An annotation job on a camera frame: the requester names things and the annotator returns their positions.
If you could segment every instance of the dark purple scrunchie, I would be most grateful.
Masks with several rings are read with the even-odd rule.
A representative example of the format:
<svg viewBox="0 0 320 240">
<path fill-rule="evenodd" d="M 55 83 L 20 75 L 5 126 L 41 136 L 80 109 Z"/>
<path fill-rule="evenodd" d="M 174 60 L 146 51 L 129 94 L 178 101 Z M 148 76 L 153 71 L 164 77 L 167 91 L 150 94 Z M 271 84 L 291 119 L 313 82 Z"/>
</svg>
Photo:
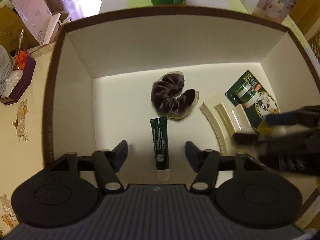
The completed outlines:
<svg viewBox="0 0 320 240">
<path fill-rule="evenodd" d="M 153 83 L 151 102 L 159 114 L 178 117 L 192 106 L 196 97 L 194 89 L 186 90 L 180 97 L 175 98 L 181 93 L 183 85 L 184 77 L 179 73 L 169 73 L 161 81 Z"/>
</svg>

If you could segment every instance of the cartoon animal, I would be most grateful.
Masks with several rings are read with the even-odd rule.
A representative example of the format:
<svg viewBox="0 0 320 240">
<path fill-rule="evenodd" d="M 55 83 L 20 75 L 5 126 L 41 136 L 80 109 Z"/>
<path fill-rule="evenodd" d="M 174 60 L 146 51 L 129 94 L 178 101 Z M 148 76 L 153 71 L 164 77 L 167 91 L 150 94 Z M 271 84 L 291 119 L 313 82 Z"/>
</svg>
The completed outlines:
<svg viewBox="0 0 320 240">
<path fill-rule="evenodd" d="M 5 224 L 7 224 L 10 229 L 16 227 L 19 222 L 17 220 L 16 214 L 14 213 L 11 203 L 6 194 L 0 196 L 0 201 L 4 210 L 4 215 L 2 215 L 2 220 Z"/>
<path fill-rule="evenodd" d="M 17 138 L 23 137 L 25 132 L 26 125 L 26 114 L 29 113 L 27 107 L 27 100 L 23 100 L 18 106 L 17 119 L 15 122 L 12 122 L 13 126 L 17 129 Z"/>
</svg>

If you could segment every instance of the velvet scrunchie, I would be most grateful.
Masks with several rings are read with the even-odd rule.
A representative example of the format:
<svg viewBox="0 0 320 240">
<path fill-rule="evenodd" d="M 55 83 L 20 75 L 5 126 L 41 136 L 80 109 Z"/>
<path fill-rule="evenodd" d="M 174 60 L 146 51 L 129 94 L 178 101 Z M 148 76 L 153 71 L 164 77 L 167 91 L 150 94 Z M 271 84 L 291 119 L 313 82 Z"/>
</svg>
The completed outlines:
<svg viewBox="0 0 320 240">
<path fill-rule="evenodd" d="M 186 90 L 178 96 L 184 85 L 182 72 L 171 72 L 153 83 L 151 102 L 157 113 L 173 119 L 182 119 L 188 115 L 199 100 L 199 92 L 194 89 Z"/>
</svg>

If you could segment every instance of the ribbed gray platform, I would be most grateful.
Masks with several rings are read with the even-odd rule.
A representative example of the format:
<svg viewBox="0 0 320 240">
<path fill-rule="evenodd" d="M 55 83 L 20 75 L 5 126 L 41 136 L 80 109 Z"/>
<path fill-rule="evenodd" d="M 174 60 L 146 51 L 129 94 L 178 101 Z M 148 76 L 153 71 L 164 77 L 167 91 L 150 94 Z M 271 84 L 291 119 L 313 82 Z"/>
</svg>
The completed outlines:
<svg viewBox="0 0 320 240">
<path fill-rule="evenodd" d="M 130 185 L 125 193 L 105 196 L 92 215 L 74 225 L 41 229 L 22 224 L 4 239 L 289 240 L 301 234 L 294 225 L 240 226 L 222 216 L 209 197 L 189 193 L 184 185 Z"/>
</svg>

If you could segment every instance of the black round base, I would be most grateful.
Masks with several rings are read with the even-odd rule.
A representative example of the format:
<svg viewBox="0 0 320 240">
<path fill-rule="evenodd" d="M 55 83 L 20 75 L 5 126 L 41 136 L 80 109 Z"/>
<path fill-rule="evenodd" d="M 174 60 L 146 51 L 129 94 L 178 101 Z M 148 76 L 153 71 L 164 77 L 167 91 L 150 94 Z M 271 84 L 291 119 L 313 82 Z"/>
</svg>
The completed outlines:
<svg viewBox="0 0 320 240">
<path fill-rule="evenodd" d="M 76 161 L 76 155 L 64 155 L 13 192 L 12 206 L 20 223 L 60 227 L 94 210 L 99 200 L 97 189 L 79 178 Z"/>
<path fill-rule="evenodd" d="M 252 228 L 277 228 L 294 222 L 302 205 L 300 191 L 267 171 L 241 173 L 224 182 L 214 202 L 232 220 Z"/>
</svg>

